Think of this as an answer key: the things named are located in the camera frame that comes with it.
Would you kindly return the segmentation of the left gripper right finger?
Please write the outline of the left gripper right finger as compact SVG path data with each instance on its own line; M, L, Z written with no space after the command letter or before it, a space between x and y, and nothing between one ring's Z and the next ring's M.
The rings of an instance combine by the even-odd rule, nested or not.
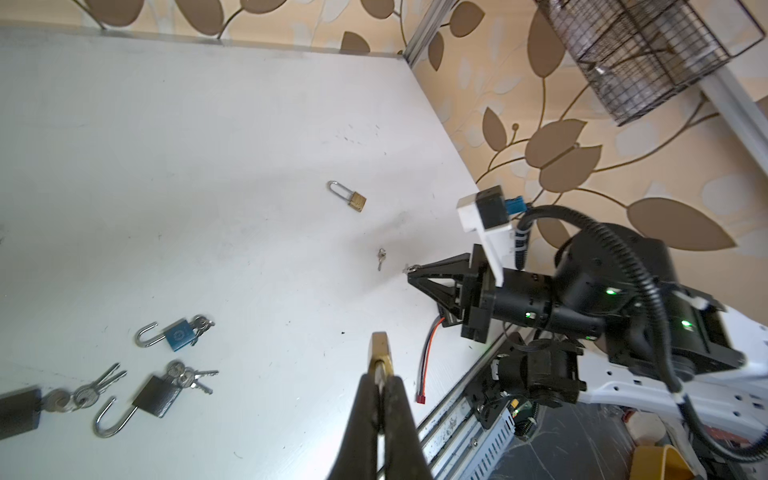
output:
M381 394L384 477L431 480L402 379L388 377Z

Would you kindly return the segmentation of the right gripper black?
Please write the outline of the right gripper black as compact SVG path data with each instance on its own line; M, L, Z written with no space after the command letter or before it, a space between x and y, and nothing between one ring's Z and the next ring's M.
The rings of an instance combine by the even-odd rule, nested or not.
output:
M438 313L449 324L462 323L464 338L485 343L492 320L550 330L554 326L551 279L508 268L502 273L503 284L497 286L482 246L475 244L471 254L410 267L407 279L437 304ZM461 302L461 293L468 294L466 301Z

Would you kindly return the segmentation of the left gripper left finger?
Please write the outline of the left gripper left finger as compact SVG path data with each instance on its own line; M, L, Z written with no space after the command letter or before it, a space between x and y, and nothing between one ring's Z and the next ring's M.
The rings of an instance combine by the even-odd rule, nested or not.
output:
M374 376L362 375L330 480L376 478L379 395Z

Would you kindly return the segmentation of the silver key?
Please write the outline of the silver key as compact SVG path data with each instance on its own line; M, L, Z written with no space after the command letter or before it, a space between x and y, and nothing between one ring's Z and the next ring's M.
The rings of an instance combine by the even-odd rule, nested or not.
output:
M387 252L384 248L380 248L377 253L377 270L381 271L384 261L386 260Z

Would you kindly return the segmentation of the brass padlock long shackle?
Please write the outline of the brass padlock long shackle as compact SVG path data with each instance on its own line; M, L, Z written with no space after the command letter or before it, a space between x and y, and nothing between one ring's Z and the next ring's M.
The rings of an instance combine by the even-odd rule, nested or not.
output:
M353 191L335 180L329 181L327 187L331 193L341 198L353 210L361 212L364 209L367 199L357 191Z

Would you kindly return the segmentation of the black padlock with keys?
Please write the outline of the black padlock with keys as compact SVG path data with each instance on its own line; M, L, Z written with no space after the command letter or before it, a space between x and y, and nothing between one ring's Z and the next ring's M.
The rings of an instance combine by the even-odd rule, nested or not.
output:
M219 370L198 370L181 360L171 361L162 376L151 375L140 391L135 395L130 408L121 416L119 421L111 426L105 426L103 419L117 398L112 396L99 410L92 422L93 433L102 439L114 437L120 433L133 416L142 411L156 418L163 418L184 390L199 390L212 395L213 390L200 382L203 377L212 377Z

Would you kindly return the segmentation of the blue small padlock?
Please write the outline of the blue small padlock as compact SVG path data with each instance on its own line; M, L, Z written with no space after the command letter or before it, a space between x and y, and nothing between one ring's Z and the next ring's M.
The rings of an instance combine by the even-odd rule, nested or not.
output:
M165 341L174 352L177 352L186 346L196 345L199 338L215 325L216 323L208 317L196 315L192 320L180 319L158 335L146 339L145 335L158 327L157 322L152 322L135 333L134 343L140 348L148 348Z

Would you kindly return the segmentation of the brass padlock with key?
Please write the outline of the brass padlock with key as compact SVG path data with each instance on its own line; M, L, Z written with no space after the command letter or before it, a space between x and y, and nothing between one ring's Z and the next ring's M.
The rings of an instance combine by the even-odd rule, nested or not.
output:
M394 375L391 349L386 332L374 332L371 335L369 348L368 373L373 376L374 382L383 386L389 377Z

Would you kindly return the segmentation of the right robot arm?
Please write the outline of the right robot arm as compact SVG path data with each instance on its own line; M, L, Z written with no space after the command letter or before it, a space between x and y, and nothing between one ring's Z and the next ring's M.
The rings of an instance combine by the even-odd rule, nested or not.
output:
M489 427L509 397L549 407L599 403L680 414L713 453L767 456L767 330L682 285L667 246L562 205L513 219L493 191L462 199L472 251L409 269L441 320L485 342L508 335L466 392Z

